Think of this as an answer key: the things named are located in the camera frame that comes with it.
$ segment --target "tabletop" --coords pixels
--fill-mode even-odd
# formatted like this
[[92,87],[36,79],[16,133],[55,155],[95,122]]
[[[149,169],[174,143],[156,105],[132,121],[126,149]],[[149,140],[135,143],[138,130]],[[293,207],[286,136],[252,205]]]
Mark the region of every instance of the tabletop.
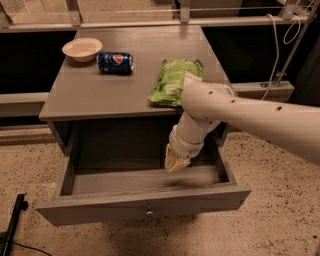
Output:
[[159,26],[79,30],[75,38],[91,37],[103,51],[134,56],[130,75],[101,73],[96,60],[77,63],[66,57],[40,113],[43,121],[100,119],[175,114],[177,108],[148,101],[164,59],[199,59],[206,82],[229,83],[200,26]]

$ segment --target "wire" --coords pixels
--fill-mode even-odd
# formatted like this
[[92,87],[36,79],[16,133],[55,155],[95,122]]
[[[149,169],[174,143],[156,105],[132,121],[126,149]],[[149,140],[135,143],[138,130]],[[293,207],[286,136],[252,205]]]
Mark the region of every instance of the wire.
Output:
[[[309,7],[313,4],[314,1],[315,1],[315,0],[312,0],[312,1],[307,5],[307,7],[302,11],[302,13],[301,13],[300,15],[305,14],[305,12],[309,9]],[[297,19],[291,24],[291,26],[288,28],[286,34],[284,35],[284,37],[283,37],[283,43],[284,43],[284,44],[290,44],[294,39],[296,39],[296,37],[298,36],[298,34],[299,34],[299,32],[300,32],[300,29],[301,29],[301,20],[300,20],[299,16],[297,16],[297,15],[294,15],[294,17],[296,17]],[[288,36],[288,33],[289,33],[289,31],[293,28],[293,26],[297,23],[297,21],[298,21],[298,23],[299,23],[298,30],[297,30],[296,34],[294,35],[294,37],[288,42],[288,41],[286,41],[286,38],[287,38],[287,36]]]
[[[1,238],[1,237],[0,237],[0,239],[1,239],[1,240],[3,240],[3,241],[8,242],[8,240],[6,240],[6,239],[4,239],[4,238]],[[38,249],[38,248],[34,248],[34,247],[31,247],[31,246],[26,246],[26,245],[19,244],[19,243],[17,243],[17,242],[13,242],[13,241],[12,241],[12,243],[13,243],[13,244],[15,244],[15,245],[18,245],[18,246],[21,246],[21,247],[24,247],[24,248],[30,249],[30,250],[34,250],[34,251],[38,251],[38,252],[42,252],[42,253],[43,253],[43,254],[45,254],[45,255],[52,256],[52,254],[47,253],[47,252],[45,252],[45,251],[43,251],[43,250],[41,250],[41,249]]]
[[[313,4],[315,0],[312,0],[308,6],[302,11],[301,15],[303,15],[308,9],[309,7]],[[291,24],[291,26],[289,27],[289,29],[287,30],[286,34],[284,35],[283,37],[283,43],[288,45],[290,44],[294,39],[296,39],[296,37],[298,36],[299,32],[300,32],[300,29],[301,29],[301,20],[300,18],[297,16],[297,15],[294,15],[297,19]],[[274,36],[275,36],[275,42],[276,42],[276,49],[277,49],[277,58],[276,58],[276,61],[275,61],[275,64],[273,66],[273,70],[272,70],[272,73],[271,73],[271,76],[270,76],[270,80],[269,80],[269,83],[268,83],[268,87],[264,93],[264,95],[262,96],[261,100],[264,100],[265,97],[267,96],[269,90],[270,90],[270,87],[271,87],[271,84],[272,84],[272,78],[273,78],[273,75],[274,75],[274,72],[275,72],[275,69],[276,69],[276,66],[278,64],[278,60],[279,60],[279,42],[278,42],[278,37],[277,37],[277,27],[276,27],[276,23],[274,21],[274,18],[271,14],[267,14],[267,17],[269,17],[271,20],[272,20],[272,23],[273,23],[273,30],[274,30]],[[287,38],[287,35],[289,33],[289,31],[292,29],[292,27],[297,23],[297,21],[299,22],[299,27],[298,27],[298,30],[296,32],[296,34],[294,35],[294,37],[290,40],[290,41],[286,41],[286,38]]]
[[[290,26],[289,29],[287,30],[286,34],[284,35],[284,37],[283,37],[283,43],[284,43],[284,44],[290,44],[294,39],[296,39],[296,37],[298,36],[298,34],[299,34],[299,32],[300,32],[300,29],[301,29],[301,21],[300,21],[300,18],[299,18],[299,16],[297,16],[297,15],[294,15],[294,17],[296,17],[297,20],[295,20],[295,21],[291,24],[291,26]],[[291,39],[290,41],[286,41],[286,38],[287,38],[287,36],[288,36],[289,31],[293,28],[293,26],[297,23],[297,21],[299,22],[299,27],[298,27],[298,29],[297,29],[296,34],[294,35],[294,37],[292,37],[292,39]]]
[[275,72],[275,70],[276,70],[276,67],[277,67],[277,65],[278,65],[279,56],[280,56],[276,22],[274,21],[274,18],[273,18],[273,16],[272,16],[271,14],[267,14],[267,17],[269,17],[269,18],[272,20],[273,32],[274,32],[274,40],[275,40],[275,43],[276,43],[277,57],[276,57],[276,60],[275,60],[275,62],[274,62],[274,65],[273,65],[273,69],[272,69],[272,72],[271,72],[271,75],[270,75],[268,87],[267,87],[264,95],[262,96],[261,100],[264,100],[264,99],[265,99],[265,97],[267,96],[267,94],[268,94],[268,92],[269,92],[269,90],[270,90],[270,87],[271,87],[271,84],[272,84],[272,78],[273,78],[274,72]]

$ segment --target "drawer handle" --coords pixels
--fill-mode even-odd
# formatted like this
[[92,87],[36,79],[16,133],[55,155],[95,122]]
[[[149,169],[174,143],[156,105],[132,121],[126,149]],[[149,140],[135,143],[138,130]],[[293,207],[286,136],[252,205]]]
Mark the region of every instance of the drawer handle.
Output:
[[151,218],[154,216],[154,212],[151,210],[146,211],[146,217]]

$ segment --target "soda can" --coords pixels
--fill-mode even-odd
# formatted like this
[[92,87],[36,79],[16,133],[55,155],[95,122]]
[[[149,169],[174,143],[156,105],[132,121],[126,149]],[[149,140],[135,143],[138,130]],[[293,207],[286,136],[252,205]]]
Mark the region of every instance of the soda can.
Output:
[[131,73],[133,56],[125,52],[99,52],[97,62],[100,71],[108,73]]

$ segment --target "snack bag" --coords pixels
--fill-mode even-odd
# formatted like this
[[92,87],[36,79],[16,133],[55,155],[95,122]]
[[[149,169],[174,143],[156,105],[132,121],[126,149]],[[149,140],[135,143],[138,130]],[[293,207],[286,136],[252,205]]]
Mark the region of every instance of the snack bag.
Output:
[[188,71],[203,80],[203,64],[185,59],[164,60],[161,64],[160,78],[148,100],[159,106],[181,106],[185,72]]

